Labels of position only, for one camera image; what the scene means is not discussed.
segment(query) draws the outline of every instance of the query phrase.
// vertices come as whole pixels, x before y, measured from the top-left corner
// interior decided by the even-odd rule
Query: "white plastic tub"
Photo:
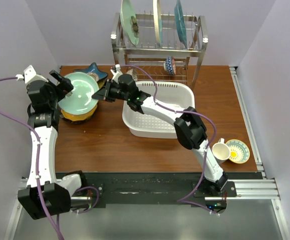
[[[153,95],[155,86],[152,81],[136,82],[139,90]],[[195,107],[195,98],[192,90],[184,84],[177,82],[158,82],[158,93],[156,98],[167,104],[174,104],[184,109]],[[159,138],[159,139],[176,139],[174,126],[160,120],[154,116],[141,114],[132,111],[126,102],[123,107],[123,121],[129,128],[130,132],[138,137]]]

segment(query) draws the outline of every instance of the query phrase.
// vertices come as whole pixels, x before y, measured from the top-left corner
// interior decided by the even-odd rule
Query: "light green plate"
[[[120,22],[130,42],[136,46],[139,42],[139,37],[134,35],[131,16],[136,17],[135,10],[131,5],[131,2],[129,0],[122,0],[120,8]]]
[[[237,139],[232,139],[226,142],[226,145],[229,146],[230,149],[229,160],[233,163],[243,164],[248,161],[250,151],[245,143]]]
[[[59,107],[73,115],[86,114],[91,111],[98,103],[98,100],[91,98],[99,90],[96,80],[83,72],[73,72],[65,77],[71,80],[74,89],[71,96],[66,96],[58,103]]]

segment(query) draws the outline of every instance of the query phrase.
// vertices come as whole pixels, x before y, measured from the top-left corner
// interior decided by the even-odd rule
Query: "wire rack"
[[[176,81],[194,88],[201,63],[207,48],[208,36],[204,16],[185,15],[187,47],[178,39],[175,16],[162,14],[162,45],[155,38],[154,17],[150,13],[136,14],[139,28],[139,44],[134,46],[124,33],[120,15],[116,13],[111,33],[111,43],[115,64],[128,64],[141,67],[156,81]],[[169,75],[163,68],[168,56],[175,58],[176,74]],[[197,58],[193,75],[189,75],[188,65],[191,58]],[[139,80],[148,80],[137,70]]]

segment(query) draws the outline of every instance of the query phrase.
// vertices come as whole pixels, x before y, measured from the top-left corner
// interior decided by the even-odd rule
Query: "cable connector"
[[[25,77],[22,74],[17,74],[16,75],[17,81],[23,81],[25,80]]]

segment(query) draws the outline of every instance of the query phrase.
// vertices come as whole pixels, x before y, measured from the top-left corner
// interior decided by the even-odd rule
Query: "white mug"
[[[225,144],[225,140],[223,138],[219,139],[219,141],[214,144],[212,152],[219,164],[223,163],[230,157],[229,146]]]

